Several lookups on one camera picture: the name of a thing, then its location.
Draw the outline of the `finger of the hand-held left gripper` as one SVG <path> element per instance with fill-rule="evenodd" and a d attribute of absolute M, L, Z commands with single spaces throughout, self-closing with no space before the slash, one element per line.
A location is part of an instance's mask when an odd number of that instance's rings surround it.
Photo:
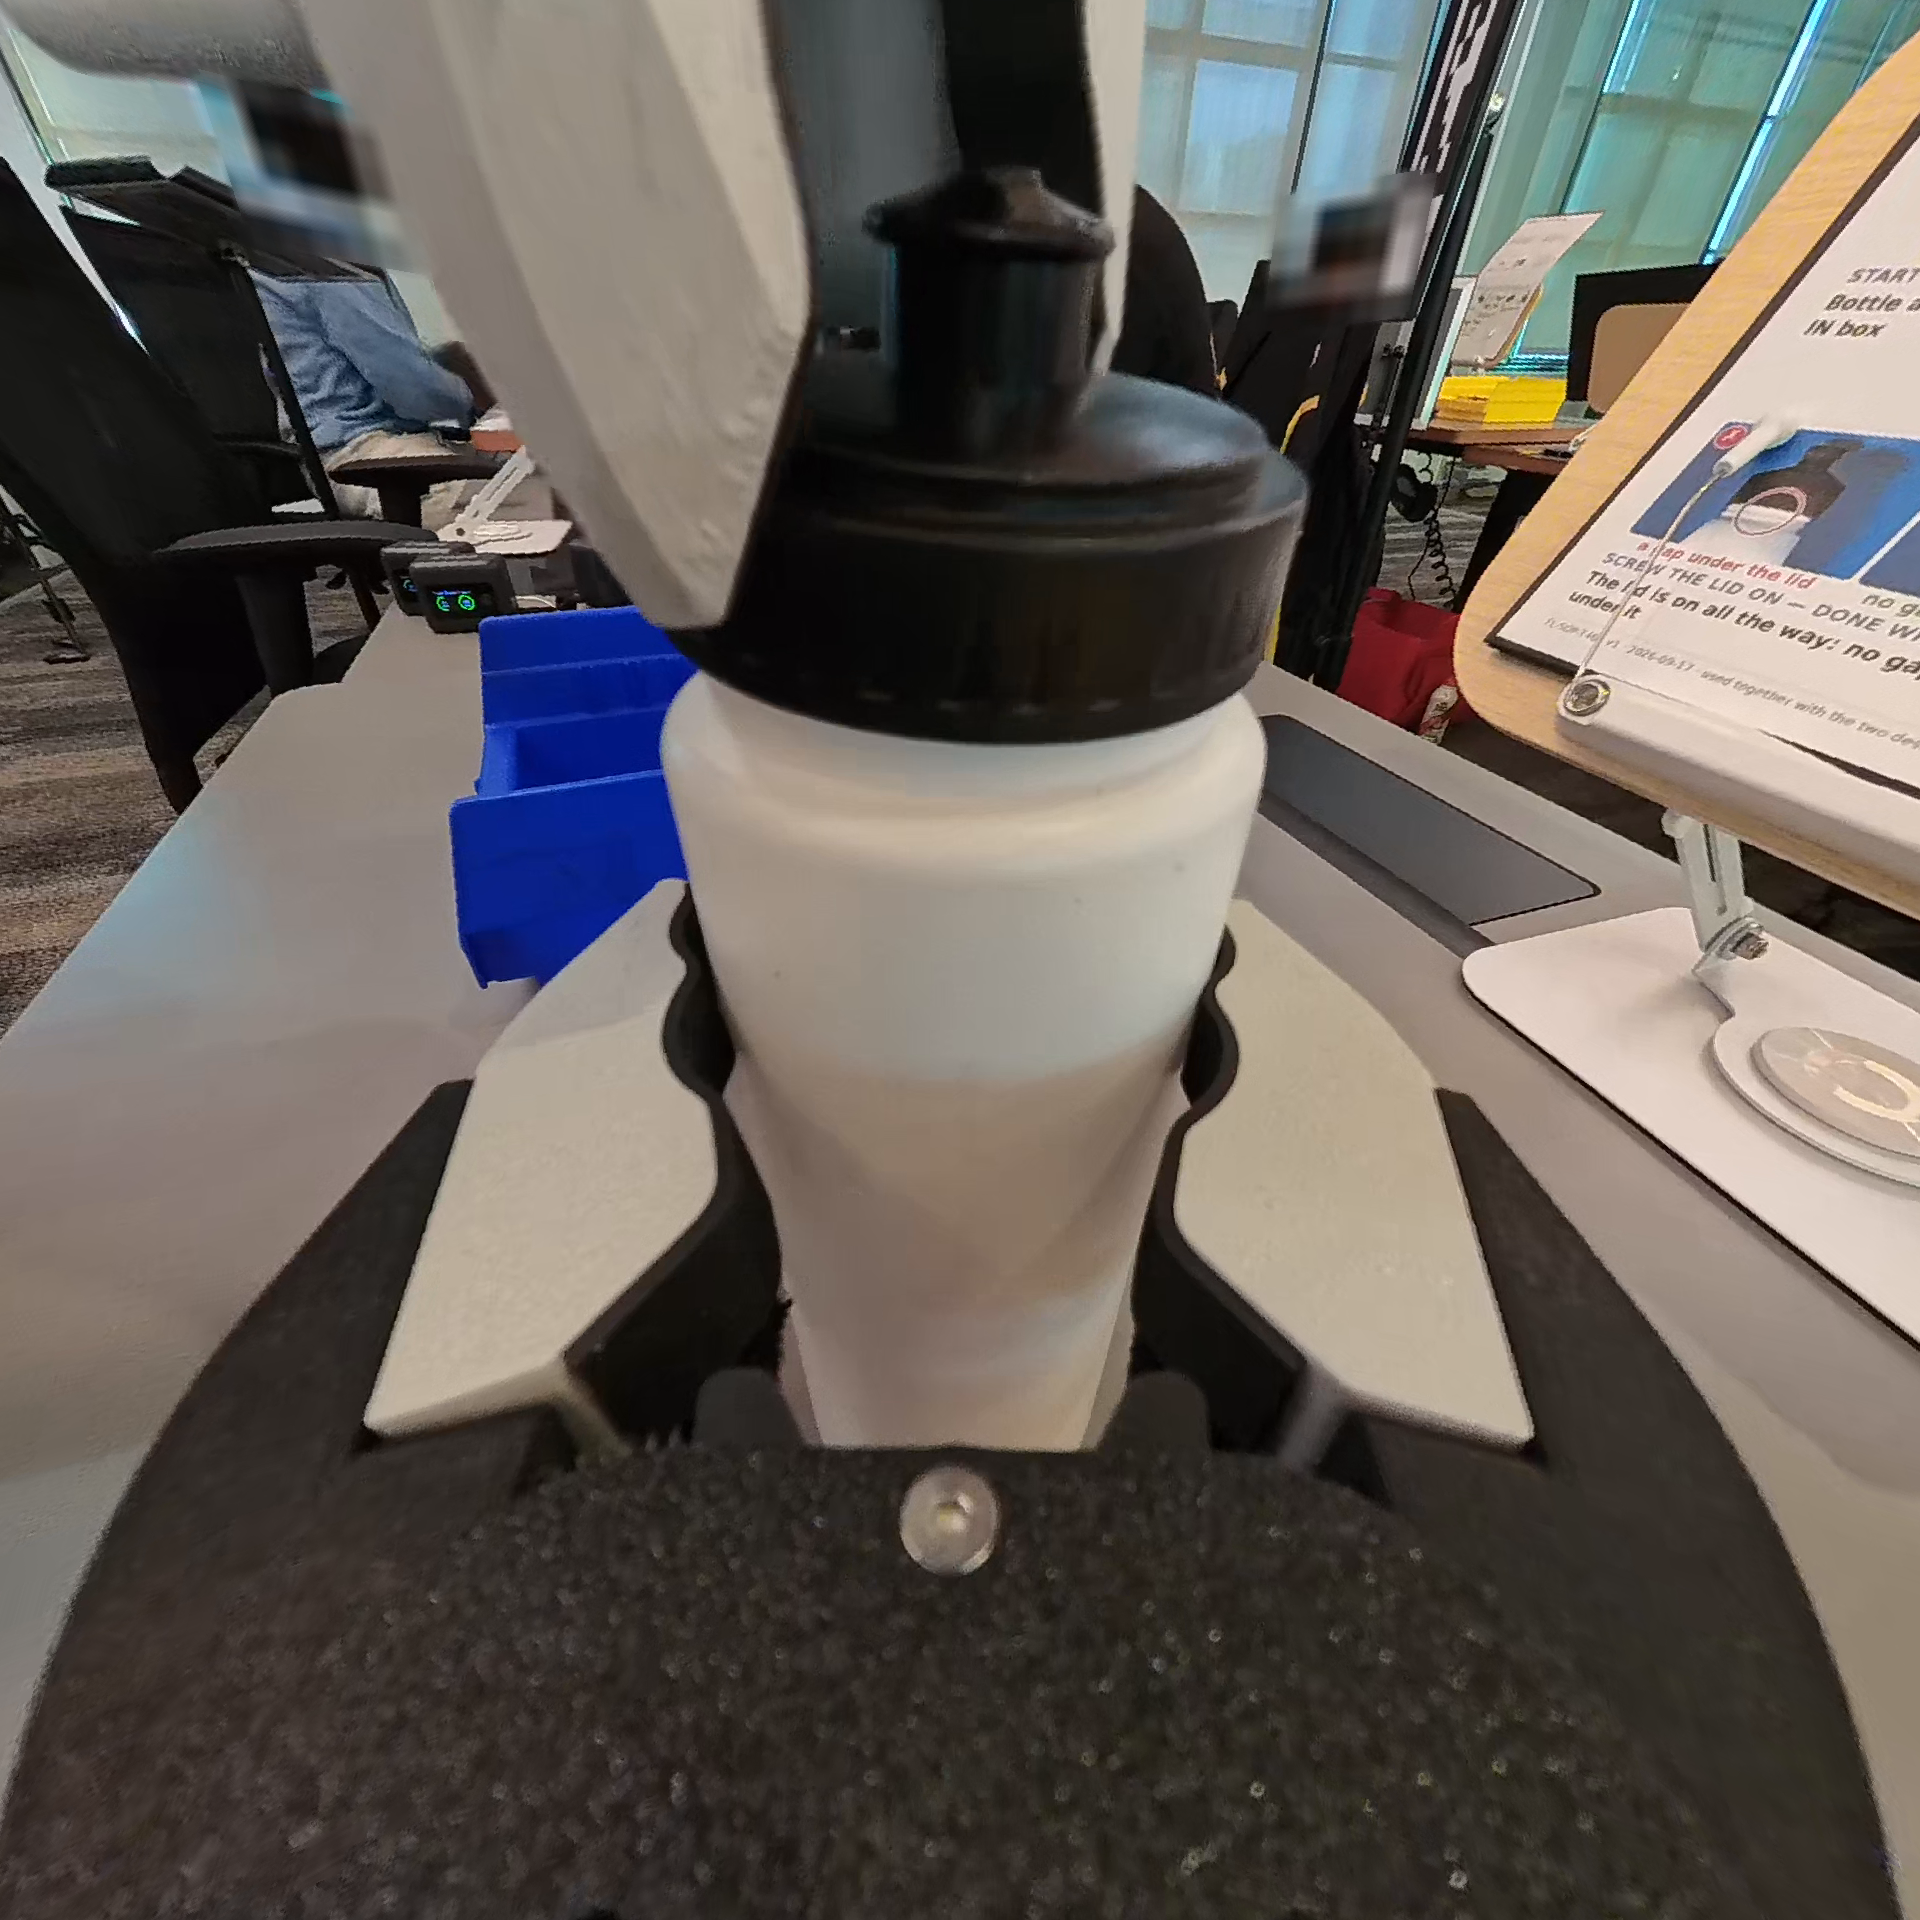
<path fill-rule="evenodd" d="M 1025 167 L 1114 238 L 1093 366 L 1121 338 L 1145 67 L 1144 1 L 942 1 L 945 86 L 963 169 Z"/>
<path fill-rule="evenodd" d="M 933 5 L 302 14 L 522 443 L 645 615 L 717 624 L 822 330 L 883 327 Z"/>

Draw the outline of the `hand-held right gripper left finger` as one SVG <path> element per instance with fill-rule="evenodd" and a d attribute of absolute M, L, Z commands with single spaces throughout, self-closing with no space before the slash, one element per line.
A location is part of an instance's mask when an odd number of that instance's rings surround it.
<path fill-rule="evenodd" d="M 772 1203 L 691 890 L 666 880 L 477 1064 L 366 1406 L 384 1440 L 542 1407 L 593 1451 L 683 1433 L 779 1309 Z"/>

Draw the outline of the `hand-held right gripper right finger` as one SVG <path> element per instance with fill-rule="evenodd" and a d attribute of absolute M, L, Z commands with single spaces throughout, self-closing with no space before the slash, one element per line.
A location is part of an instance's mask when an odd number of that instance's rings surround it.
<path fill-rule="evenodd" d="M 1440 1089 L 1252 899 L 1196 1002 L 1137 1247 L 1138 1365 L 1217 1451 L 1317 1467 L 1350 1417 L 1521 1453 L 1521 1366 Z"/>

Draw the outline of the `blue plastic bin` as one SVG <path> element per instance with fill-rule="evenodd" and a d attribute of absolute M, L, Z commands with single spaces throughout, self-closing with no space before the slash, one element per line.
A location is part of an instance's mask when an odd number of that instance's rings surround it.
<path fill-rule="evenodd" d="M 477 985 L 547 982 L 685 862 L 666 713 L 692 659 L 642 613 L 493 615 L 477 632 L 483 753 L 449 811 L 460 946 Z"/>

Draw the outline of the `white plastic bottle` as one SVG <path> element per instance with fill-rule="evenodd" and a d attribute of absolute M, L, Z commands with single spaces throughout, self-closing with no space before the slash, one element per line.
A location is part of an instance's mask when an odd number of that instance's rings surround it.
<path fill-rule="evenodd" d="M 821 1440 L 1080 1449 L 1257 808 L 1252 706 L 948 745 L 699 674 L 660 757 Z"/>

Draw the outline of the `black bottle lid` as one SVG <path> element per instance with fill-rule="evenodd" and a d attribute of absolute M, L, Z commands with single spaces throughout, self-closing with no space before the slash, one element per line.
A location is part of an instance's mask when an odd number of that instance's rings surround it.
<path fill-rule="evenodd" d="M 1038 746 L 1169 728 L 1265 657 L 1307 481 L 1221 399 L 1093 366 L 1114 229 L 1029 167 L 876 203 L 883 345 L 817 349 L 725 617 L 813 722 Z"/>

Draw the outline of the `black marker banner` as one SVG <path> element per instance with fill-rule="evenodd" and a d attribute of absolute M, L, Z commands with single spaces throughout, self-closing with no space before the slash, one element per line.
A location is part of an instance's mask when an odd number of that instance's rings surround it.
<path fill-rule="evenodd" d="M 1481 127 L 1521 1 L 1442 1 L 1396 170 L 1456 177 Z"/>

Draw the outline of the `black battery charger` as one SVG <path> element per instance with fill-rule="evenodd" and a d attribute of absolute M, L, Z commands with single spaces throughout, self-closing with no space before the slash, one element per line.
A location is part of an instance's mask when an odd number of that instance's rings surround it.
<path fill-rule="evenodd" d="M 380 565 L 396 610 L 432 632 L 477 632 L 522 610 L 510 562 L 462 542 L 384 543 Z"/>

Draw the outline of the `black office chair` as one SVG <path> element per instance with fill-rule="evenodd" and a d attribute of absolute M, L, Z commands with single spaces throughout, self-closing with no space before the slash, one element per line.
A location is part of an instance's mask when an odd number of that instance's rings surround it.
<path fill-rule="evenodd" d="M 160 792 L 201 790 L 197 753 L 259 694 L 338 678 L 304 582 L 422 543 L 401 521 L 270 509 L 237 455 L 124 328 L 2 167 L 2 479 L 98 610 Z"/>

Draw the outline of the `red bag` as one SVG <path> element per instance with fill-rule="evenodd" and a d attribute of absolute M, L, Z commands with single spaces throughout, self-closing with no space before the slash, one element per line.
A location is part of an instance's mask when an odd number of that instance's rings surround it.
<path fill-rule="evenodd" d="M 1338 694 L 1387 725 L 1442 739 L 1475 720 L 1456 683 L 1459 613 L 1387 587 L 1360 598 Z"/>

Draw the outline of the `wooden instruction board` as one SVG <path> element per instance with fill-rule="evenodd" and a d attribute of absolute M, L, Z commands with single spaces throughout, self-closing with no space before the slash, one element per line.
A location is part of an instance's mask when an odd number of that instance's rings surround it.
<path fill-rule="evenodd" d="M 1601 735 L 1580 738 L 1556 713 L 1561 669 L 1506 653 L 1498 639 L 1544 584 L 1549 565 L 1617 502 L 1709 395 L 1714 379 L 1757 366 L 1762 323 L 1811 278 L 1869 191 L 1916 147 L 1916 127 L 1918 39 L 1908 39 L 1835 112 L 1708 287 L 1632 375 L 1478 579 L 1456 632 L 1459 683 L 1488 727 L 1644 801 L 1689 814 L 1702 808 L 1749 845 L 1908 920 L 1918 917 L 1916 855 L 1854 851 L 1841 840 L 1841 827 L 1788 824 L 1779 805 L 1749 800 L 1746 778 L 1729 783 L 1686 758 L 1653 761 Z"/>

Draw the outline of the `printed instruction sheet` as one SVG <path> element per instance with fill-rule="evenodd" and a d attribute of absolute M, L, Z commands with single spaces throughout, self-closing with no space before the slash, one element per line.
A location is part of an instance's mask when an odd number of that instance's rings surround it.
<path fill-rule="evenodd" d="M 1916 174 L 1821 234 L 1494 643 L 1916 783 Z"/>

